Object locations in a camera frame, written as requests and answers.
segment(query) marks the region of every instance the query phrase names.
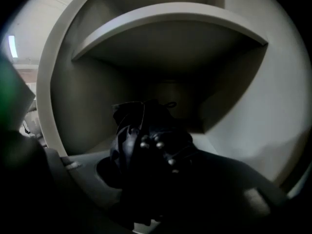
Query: black plastic part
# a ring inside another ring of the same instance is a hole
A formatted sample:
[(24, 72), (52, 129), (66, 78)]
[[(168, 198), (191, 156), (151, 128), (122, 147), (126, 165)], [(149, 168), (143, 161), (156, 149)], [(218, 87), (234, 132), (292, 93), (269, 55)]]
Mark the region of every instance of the black plastic part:
[(13, 65), (0, 53), (0, 130), (18, 130), (34, 98)]
[(250, 190), (258, 192), (270, 213), (287, 202), (281, 190), (242, 162), (200, 152), (192, 158), (192, 163), (192, 171), (181, 178), (177, 174), (173, 180), (175, 187), (180, 183), (184, 187), (178, 187), (175, 195), (168, 195), (176, 197), (170, 203), (175, 218), (166, 224), (175, 223), (175, 230), (252, 226), (261, 219), (261, 212), (246, 196)]
[(1, 227), (10, 232), (131, 233), (77, 186), (58, 153), (34, 138), (2, 133)]

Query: white curved panel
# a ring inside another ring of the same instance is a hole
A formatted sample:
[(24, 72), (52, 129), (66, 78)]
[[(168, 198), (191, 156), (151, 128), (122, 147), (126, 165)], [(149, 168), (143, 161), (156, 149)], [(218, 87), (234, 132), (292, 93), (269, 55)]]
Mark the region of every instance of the white curved panel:
[[(269, 44), (248, 90), (206, 132), (207, 138), (220, 155), (241, 160), (281, 185), (296, 166), (311, 131), (309, 55), (296, 26), (276, 0), (225, 0), (225, 9), (261, 27)], [(246, 58), (229, 66), (240, 67), (243, 61)], [(224, 95), (214, 100), (228, 99)]]
[(107, 22), (77, 46), (73, 52), (73, 60), (96, 48), (108, 38), (126, 30), (166, 21), (195, 21), (214, 24), (246, 35), (262, 45), (267, 43), (260, 29), (230, 11), (205, 4), (171, 2), (139, 8)]
[(48, 147), (67, 156), (55, 124), (51, 103), (50, 82), (59, 48), (72, 20), (87, 0), (73, 0), (54, 25), (42, 52), (37, 76), (37, 110), (40, 126)]

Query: curved shelf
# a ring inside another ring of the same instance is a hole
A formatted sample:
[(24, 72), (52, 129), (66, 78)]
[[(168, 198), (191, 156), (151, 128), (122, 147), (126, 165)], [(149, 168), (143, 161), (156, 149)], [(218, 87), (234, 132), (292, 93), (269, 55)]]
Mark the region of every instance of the curved shelf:
[(74, 50), (117, 65), (201, 65), (234, 49), (242, 39), (261, 45), (265, 35), (246, 19), (214, 6), (171, 2), (123, 14), (102, 25)]
[(66, 32), (75, 16), (87, 0), (73, 0), (63, 11), (44, 45), (37, 76), (37, 110), (40, 127), (49, 148), (57, 150), (60, 156), (67, 156), (55, 123), (51, 102), (51, 78)]

